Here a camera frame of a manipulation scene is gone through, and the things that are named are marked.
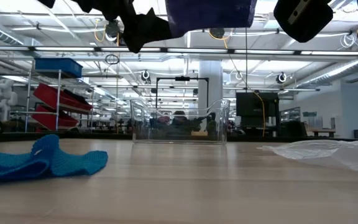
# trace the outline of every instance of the plastic bag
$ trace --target plastic bag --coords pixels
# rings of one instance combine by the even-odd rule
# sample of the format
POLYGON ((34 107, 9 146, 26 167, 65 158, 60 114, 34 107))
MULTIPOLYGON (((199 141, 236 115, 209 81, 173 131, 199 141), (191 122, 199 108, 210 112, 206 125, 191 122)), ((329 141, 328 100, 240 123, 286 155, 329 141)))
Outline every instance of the plastic bag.
POLYGON ((300 141, 276 147, 263 146, 259 149, 307 164, 358 171, 358 141, 300 141))

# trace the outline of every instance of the clear plastic bin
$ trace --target clear plastic bin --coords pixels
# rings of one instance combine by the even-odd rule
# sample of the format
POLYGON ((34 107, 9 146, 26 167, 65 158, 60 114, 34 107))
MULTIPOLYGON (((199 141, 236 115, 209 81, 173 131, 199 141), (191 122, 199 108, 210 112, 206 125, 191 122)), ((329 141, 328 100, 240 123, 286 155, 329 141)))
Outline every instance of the clear plastic bin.
POLYGON ((215 101, 209 108, 157 109, 131 100, 135 143, 225 144, 229 100, 215 101))

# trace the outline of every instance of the wooden table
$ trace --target wooden table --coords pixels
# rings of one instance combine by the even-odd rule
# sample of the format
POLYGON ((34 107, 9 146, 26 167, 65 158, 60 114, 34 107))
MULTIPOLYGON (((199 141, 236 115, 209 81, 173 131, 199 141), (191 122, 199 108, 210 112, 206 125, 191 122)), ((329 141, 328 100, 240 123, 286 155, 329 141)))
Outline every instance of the wooden table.
MULTIPOLYGON (((268 144, 62 139, 69 153, 108 151, 108 165, 92 177, 0 184, 0 223, 358 223, 358 172, 256 149, 268 144)), ((0 143, 0 152, 31 145, 0 143)))

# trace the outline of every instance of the blue towel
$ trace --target blue towel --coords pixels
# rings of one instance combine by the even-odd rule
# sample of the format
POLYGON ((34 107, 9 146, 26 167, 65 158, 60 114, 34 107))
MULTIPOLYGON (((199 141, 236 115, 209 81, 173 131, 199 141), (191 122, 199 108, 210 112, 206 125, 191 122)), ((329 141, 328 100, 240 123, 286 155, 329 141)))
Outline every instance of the blue towel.
POLYGON ((35 142, 30 153, 0 153, 0 180, 92 175, 106 166, 107 159, 104 151, 82 156, 67 154, 59 148, 59 137, 51 134, 35 142))

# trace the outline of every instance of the ceiling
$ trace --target ceiling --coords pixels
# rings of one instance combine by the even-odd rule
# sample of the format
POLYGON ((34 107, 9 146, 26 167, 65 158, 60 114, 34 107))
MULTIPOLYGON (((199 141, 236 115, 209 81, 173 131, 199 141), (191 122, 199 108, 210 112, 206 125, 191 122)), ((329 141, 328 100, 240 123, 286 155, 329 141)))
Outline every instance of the ceiling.
MULTIPOLYGON (((255 9, 255 19, 252 27, 247 29, 226 29, 230 35, 227 40, 229 49, 269 49, 269 50, 347 50, 358 51, 358 40, 346 39, 344 36, 350 31, 356 31, 358 27, 358 13, 354 3, 344 4, 332 0, 334 6, 334 19, 321 33, 307 43, 298 43, 282 31, 276 33, 276 28, 267 27, 269 22, 275 22, 272 17, 276 1, 259 0, 255 9)), ((135 9, 138 13, 147 13, 152 7, 157 15, 167 19, 165 0, 135 0, 135 9)), ((101 12, 92 10, 90 14, 81 11, 77 3, 70 0, 56 0, 55 6, 50 11, 36 0, 0 0, 0 28, 14 37, 30 37, 44 46, 86 46, 109 47, 114 44, 103 37, 103 27, 106 24, 101 12)), ((208 32, 195 30, 187 33, 182 38, 152 42, 145 47, 180 47, 180 48, 210 48, 224 49, 224 42, 211 38, 208 32)), ((120 75, 118 85, 144 85, 141 80, 143 71, 150 73, 152 85, 157 77, 188 75, 196 77, 198 74, 198 62, 207 60, 208 55, 203 54, 163 54, 163 53, 132 53, 116 54, 122 58, 119 65, 108 65, 104 58, 108 53, 98 52, 90 54, 86 52, 41 52, 43 57, 72 57, 83 66, 83 73, 96 85, 116 85, 117 78, 112 75, 120 75)), ((30 69, 32 58, 18 52, 0 51, 0 57, 18 66, 30 69)), ((241 79, 236 78, 237 69, 245 75, 249 74, 248 82, 251 87, 277 86, 276 74, 284 72, 297 80, 307 80, 309 75, 324 69, 337 62, 346 62, 354 58, 342 57, 276 57, 274 55, 261 55, 257 58, 246 60, 245 56, 236 56, 231 60, 227 55, 221 58, 215 56, 214 60, 222 60, 224 73, 229 74, 230 81, 225 82, 224 87, 244 86, 241 79)), ((197 82, 175 83, 162 81, 169 85, 197 86, 197 82)), ((115 95, 115 88, 105 88, 115 95)), ((151 95, 149 90, 140 89, 141 94, 151 95)), ((225 90, 225 97, 233 97, 235 91, 225 90)), ((192 96, 192 91, 164 90, 159 94, 192 96)), ((120 89, 122 97, 136 97, 139 92, 131 88, 120 89)))

